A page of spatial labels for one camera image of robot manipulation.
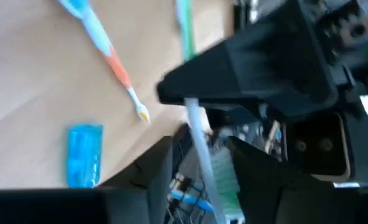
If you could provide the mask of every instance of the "orange and white toothbrush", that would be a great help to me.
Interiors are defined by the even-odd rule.
[[[88,0],[58,0],[73,16],[79,18],[93,43],[110,65],[119,82],[127,89],[136,107],[138,116],[148,124],[149,111],[142,104],[131,85],[130,79],[122,66],[111,41]]]

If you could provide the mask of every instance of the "screw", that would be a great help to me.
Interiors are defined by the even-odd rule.
[[[319,148],[324,152],[330,152],[333,149],[333,142],[329,138],[324,138],[319,142]]]
[[[307,145],[303,141],[297,141],[296,142],[296,149],[300,152],[304,152],[307,149]]]

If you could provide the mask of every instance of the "green toothbrush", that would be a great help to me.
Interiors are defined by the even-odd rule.
[[[195,57],[191,0],[176,0],[176,9],[177,21],[180,28],[182,57],[184,61],[187,62]],[[196,123],[201,123],[200,118],[196,118],[196,120]],[[196,145],[196,139],[203,138],[203,136],[193,136],[193,138]],[[219,200],[213,201],[211,192],[208,193],[212,205],[214,206],[214,215],[217,222],[219,224],[225,224],[226,220],[242,220],[243,212],[237,197],[237,193],[240,189],[230,151],[226,147],[213,147],[209,155],[210,157],[206,159],[210,160],[211,163],[211,167],[208,168],[212,169],[212,175],[215,182],[213,185],[216,186]]]

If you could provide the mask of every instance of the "toothbrush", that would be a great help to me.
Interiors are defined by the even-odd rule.
[[[149,111],[142,104],[131,85],[130,79],[124,67],[122,66],[111,41],[106,34],[101,22],[92,9],[88,0],[58,0],[73,16],[80,19],[90,38],[102,53],[106,62],[110,65],[118,81],[127,89],[133,100],[137,115],[146,123],[150,123]]]
[[[180,28],[181,46],[184,61],[195,57],[192,2],[191,0],[176,0],[176,15]],[[218,224],[225,224],[227,220],[242,220],[237,193],[240,187],[236,178],[234,165],[227,148],[218,148],[210,153],[201,130],[199,100],[186,98],[191,134],[201,165],[202,176],[206,191],[214,208],[215,219]]]

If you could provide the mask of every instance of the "wooden table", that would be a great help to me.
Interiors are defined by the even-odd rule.
[[[199,49],[223,36],[227,1],[196,0]],[[104,125],[106,180],[172,134],[184,108],[154,85],[181,62],[171,1],[92,1],[151,114],[142,123],[78,20],[56,0],[0,1],[0,189],[65,187],[68,127]]]

